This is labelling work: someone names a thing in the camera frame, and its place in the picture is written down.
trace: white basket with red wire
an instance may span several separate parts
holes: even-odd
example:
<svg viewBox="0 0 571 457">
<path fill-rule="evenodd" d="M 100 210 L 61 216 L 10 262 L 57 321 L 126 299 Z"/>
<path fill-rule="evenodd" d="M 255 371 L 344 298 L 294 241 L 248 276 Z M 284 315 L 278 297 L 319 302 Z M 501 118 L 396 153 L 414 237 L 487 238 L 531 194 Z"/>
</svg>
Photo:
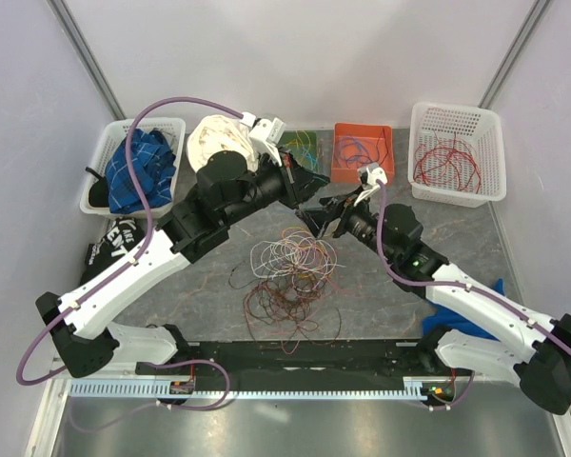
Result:
<svg viewBox="0 0 571 457">
<path fill-rule="evenodd" d="M 412 110 L 408 181 L 422 200 L 475 208 L 505 197 L 502 123 L 488 109 L 419 102 Z"/>
</svg>

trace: red wire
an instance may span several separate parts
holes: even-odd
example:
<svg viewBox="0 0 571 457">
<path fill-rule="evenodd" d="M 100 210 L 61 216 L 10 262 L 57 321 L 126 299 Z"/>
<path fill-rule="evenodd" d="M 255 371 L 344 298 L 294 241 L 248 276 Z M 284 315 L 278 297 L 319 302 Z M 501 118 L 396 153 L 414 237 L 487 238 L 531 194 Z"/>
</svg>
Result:
<svg viewBox="0 0 571 457">
<path fill-rule="evenodd" d="M 457 378 L 457 370 L 454 368 L 450 369 L 450 383 L 448 383 L 447 387 L 451 387 L 453 384 L 455 384 L 455 379 Z"/>
<path fill-rule="evenodd" d="M 450 187 L 463 192 L 478 193 L 482 186 L 480 169 L 474 160 L 474 148 L 454 135 L 452 140 L 441 140 L 436 132 L 436 146 L 419 144 L 415 150 L 415 182 L 429 187 Z"/>
</svg>

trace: wire bundle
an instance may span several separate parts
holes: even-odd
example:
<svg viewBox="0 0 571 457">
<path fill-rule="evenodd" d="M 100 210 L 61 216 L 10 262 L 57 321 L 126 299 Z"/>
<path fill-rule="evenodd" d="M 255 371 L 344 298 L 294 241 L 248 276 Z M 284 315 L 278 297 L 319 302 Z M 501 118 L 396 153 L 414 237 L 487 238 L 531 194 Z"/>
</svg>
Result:
<svg viewBox="0 0 571 457">
<path fill-rule="evenodd" d="M 474 160 L 474 147 L 457 138 L 457 134 L 452 140 L 439 139 L 435 132 L 434 135 L 435 139 L 420 143 L 415 150 L 415 182 L 432 188 L 478 193 L 482 178 Z"/>
<path fill-rule="evenodd" d="M 243 307 L 254 341 L 255 332 L 264 327 L 267 335 L 281 338 L 282 350 L 291 354 L 300 340 L 291 349 L 286 348 L 287 343 L 298 334 L 310 340 L 307 334 L 320 328 L 315 319 L 325 301 L 318 300 L 339 265 L 336 250 L 308 231 L 287 228 L 282 236 L 279 241 L 263 241 L 252 248 L 250 266 L 257 279 L 252 281 L 254 287 L 244 297 Z M 341 313 L 336 312 L 339 324 L 333 340 L 338 338 L 342 323 Z"/>
<path fill-rule="evenodd" d="M 252 273 L 260 279 L 311 273 L 324 281 L 337 267 L 336 251 L 299 228 L 286 228 L 279 241 L 261 241 L 249 252 Z"/>
<path fill-rule="evenodd" d="M 336 142 L 334 157 L 339 167 L 358 169 L 374 162 L 382 165 L 388 155 L 387 137 L 384 129 L 381 129 L 381 134 L 376 141 L 374 138 L 342 136 Z"/>
<path fill-rule="evenodd" d="M 306 141 L 303 138 L 301 138 L 300 132 L 302 132 L 306 136 Z M 313 153 L 311 148 L 312 145 L 311 137 L 308 135 L 308 133 L 305 130 L 300 130 L 300 131 L 296 130 L 295 133 L 296 133 L 296 138 L 285 143 L 284 147 L 292 150 L 292 153 L 294 153 L 294 157 L 296 157 L 296 160 L 298 160 L 298 162 L 303 167 L 310 169 L 311 171 L 314 171 L 316 173 L 321 172 L 320 168 L 322 165 L 321 164 L 322 154 L 320 153 L 319 150 L 317 150 L 316 154 Z"/>
</svg>

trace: white cloth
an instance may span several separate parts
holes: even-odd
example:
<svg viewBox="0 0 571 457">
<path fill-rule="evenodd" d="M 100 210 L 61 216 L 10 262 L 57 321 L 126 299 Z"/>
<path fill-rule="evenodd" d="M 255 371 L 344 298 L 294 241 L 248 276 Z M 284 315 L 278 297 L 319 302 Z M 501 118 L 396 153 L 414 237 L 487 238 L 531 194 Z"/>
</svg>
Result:
<svg viewBox="0 0 571 457">
<path fill-rule="evenodd" d="M 190 134 L 187 156 L 195 172 L 203 167 L 209 157 L 222 150 L 234 150 L 246 158 L 247 169 L 258 169 L 258 156 L 249 141 L 249 128 L 237 119 L 219 114 L 204 117 Z"/>
</svg>

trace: black cloth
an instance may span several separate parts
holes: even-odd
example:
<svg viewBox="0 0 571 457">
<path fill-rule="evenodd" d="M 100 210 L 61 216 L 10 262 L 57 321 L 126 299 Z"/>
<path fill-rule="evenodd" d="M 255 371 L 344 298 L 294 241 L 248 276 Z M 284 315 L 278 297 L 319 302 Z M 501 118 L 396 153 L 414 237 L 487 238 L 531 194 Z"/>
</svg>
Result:
<svg viewBox="0 0 571 457">
<path fill-rule="evenodd" d="M 85 167 L 87 173 L 91 173 L 97 181 L 89 189 L 89 204 L 94 208 L 108 207 L 108 179 L 91 167 Z"/>
<path fill-rule="evenodd" d="M 143 238 L 144 231 L 134 219 L 119 218 L 112 222 L 99 243 L 87 248 L 81 286 L 135 248 Z"/>
</svg>

